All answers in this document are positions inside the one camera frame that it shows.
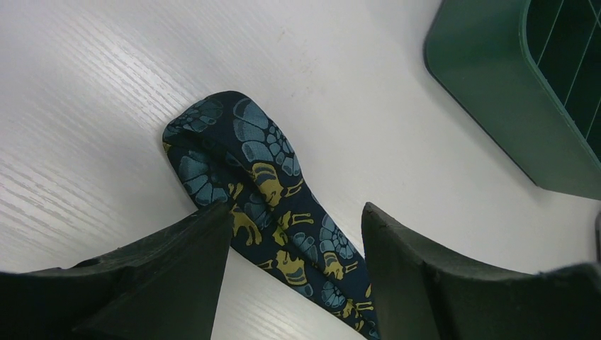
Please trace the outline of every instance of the white table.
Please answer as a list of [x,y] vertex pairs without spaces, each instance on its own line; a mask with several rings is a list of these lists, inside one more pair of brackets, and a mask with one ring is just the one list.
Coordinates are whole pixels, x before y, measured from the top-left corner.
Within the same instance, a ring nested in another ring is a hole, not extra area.
[[[438,5],[2,1],[0,269],[72,266],[194,211],[159,136],[228,89],[280,125],[359,248],[370,200],[497,266],[592,260],[600,203],[537,188],[426,72]],[[233,251],[213,338],[361,339]]]

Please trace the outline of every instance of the patterned silk tie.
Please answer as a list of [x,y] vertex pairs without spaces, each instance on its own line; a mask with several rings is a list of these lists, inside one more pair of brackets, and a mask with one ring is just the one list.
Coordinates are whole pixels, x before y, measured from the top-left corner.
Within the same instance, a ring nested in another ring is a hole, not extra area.
[[233,249],[367,339],[380,339],[364,259],[254,101],[234,91],[213,94],[168,124],[163,146],[198,207],[229,204]]

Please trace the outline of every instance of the fabric fold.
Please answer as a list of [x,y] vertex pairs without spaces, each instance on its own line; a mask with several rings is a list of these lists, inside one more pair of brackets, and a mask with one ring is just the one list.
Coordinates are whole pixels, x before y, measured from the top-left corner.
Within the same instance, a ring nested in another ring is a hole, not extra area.
[[234,250],[367,339],[379,339],[364,259],[254,101],[234,91],[209,96],[168,124],[163,145],[198,207],[229,204]]

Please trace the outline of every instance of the green plastic container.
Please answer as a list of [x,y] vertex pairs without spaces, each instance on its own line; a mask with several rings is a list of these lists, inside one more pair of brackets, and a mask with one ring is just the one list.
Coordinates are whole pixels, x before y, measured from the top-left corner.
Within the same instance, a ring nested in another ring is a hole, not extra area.
[[536,185],[601,199],[601,0],[443,0],[428,70]]

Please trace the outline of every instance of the green plastic tray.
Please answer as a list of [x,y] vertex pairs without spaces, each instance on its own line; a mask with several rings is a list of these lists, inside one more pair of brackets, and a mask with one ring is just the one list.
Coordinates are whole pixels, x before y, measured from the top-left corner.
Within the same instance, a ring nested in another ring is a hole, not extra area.
[[536,185],[601,199],[601,0],[444,0],[434,78]]

